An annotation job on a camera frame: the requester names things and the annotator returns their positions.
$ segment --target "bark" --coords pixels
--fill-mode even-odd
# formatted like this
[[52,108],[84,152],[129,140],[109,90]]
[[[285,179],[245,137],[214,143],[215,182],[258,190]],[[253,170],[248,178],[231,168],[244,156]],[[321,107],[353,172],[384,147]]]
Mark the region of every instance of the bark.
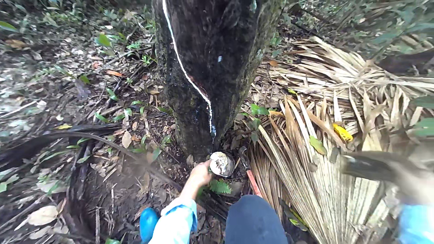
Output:
[[[158,65],[185,155],[204,160],[218,148],[246,98],[284,4],[285,0],[153,1]],[[211,126],[206,98],[211,103]]]

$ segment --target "dark bark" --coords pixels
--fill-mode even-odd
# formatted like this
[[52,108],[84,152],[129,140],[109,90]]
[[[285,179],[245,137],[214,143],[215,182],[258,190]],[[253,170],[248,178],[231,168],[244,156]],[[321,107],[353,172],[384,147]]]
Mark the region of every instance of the dark bark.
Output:
[[[212,153],[246,98],[285,0],[154,0],[157,58],[186,155]],[[212,129],[208,103],[211,102]]]

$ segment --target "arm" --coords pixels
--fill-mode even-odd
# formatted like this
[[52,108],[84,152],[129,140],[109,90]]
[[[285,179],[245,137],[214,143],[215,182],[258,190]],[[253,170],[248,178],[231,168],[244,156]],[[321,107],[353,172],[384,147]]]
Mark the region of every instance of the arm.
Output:
[[408,170],[388,162],[404,203],[399,218],[402,244],[434,244],[434,174],[430,170]]
[[210,160],[198,164],[190,174],[181,194],[161,211],[149,244],[188,244],[190,231],[196,231],[197,191],[211,180]]

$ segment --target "dark blue pants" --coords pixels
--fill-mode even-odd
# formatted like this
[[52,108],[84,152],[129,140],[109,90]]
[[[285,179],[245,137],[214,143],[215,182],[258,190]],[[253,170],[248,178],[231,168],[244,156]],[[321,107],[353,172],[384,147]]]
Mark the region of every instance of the dark blue pants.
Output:
[[225,244],[288,244],[280,219],[267,201],[245,195],[229,208]]

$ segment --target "fern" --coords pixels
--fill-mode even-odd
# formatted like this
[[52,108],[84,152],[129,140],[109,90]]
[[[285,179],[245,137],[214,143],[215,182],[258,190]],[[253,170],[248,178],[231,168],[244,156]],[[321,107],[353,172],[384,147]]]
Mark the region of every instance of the fern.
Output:
[[212,190],[215,193],[221,194],[230,194],[232,189],[229,187],[229,184],[224,181],[223,179],[220,180],[212,180],[209,183],[210,190]]

